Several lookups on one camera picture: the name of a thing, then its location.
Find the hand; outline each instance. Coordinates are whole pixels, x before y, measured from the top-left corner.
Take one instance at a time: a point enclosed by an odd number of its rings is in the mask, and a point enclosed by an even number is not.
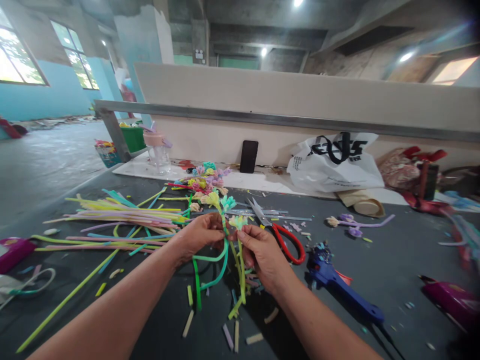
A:
[[[214,246],[224,239],[222,217],[218,212],[202,215],[193,220],[185,228],[176,233],[168,241],[169,247],[175,247],[179,252],[180,264],[192,259],[201,248]]]
[[[236,235],[245,246],[242,252],[245,267],[255,266],[262,285],[274,297],[282,291],[282,287],[288,284],[292,276],[296,279],[294,271],[271,233],[258,226],[245,225]]]

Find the forearm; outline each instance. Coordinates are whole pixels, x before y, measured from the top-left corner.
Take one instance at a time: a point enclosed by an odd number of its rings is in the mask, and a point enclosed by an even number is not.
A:
[[[381,359],[293,273],[275,298],[312,360]]]
[[[29,360],[128,359],[180,258],[177,247],[169,244],[154,252]]]

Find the metal rail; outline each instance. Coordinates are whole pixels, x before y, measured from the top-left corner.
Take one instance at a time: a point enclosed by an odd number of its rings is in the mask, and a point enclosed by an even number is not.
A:
[[[358,133],[375,133],[397,137],[436,139],[480,143],[480,132],[444,130],[427,127],[385,125],[368,122],[333,120],[316,117],[285,116],[262,114],[255,112],[241,112],[228,110],[214,110],[195,107],[170,106],[148,104],[140,102],[95,100],[95,109],[100,112],[101,118],[115,143],[118,154],[123,162],[129,161],[130,155],[127,143],[122,135],[114,111],[123,113],[139,113],[149,115],[163,115],[189,119],[210,119],[237,123],[265,124],[287,126],[295,128],[310,128],[322,130],[349,131]]]

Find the person's right hand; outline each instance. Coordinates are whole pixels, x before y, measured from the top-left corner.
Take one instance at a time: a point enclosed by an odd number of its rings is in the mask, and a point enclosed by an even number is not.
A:
[[[262,285],[274,297],[296,275],[285,258],[275,237],[254,225],[245,225],[237,232],[238,240],[245,246],[243,260],[246,268],[255,267]]]

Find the red scissors handle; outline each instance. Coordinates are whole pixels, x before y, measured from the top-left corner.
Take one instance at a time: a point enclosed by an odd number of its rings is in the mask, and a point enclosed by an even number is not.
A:
[[[302,243],[297,239],[297,237],[287,229],[283,228],[282,226],[278,226],[275,223],[271,225],[271,228],[286,257],[295,265],[300,265],[301,263],[303,263],[305,261],[305,250],[302,246]],[[283,233],[285,236],[289,237],[291,242],[296,246],[299,252],[298,259],[294,258],[292,253],[290,253],[280,233]]]

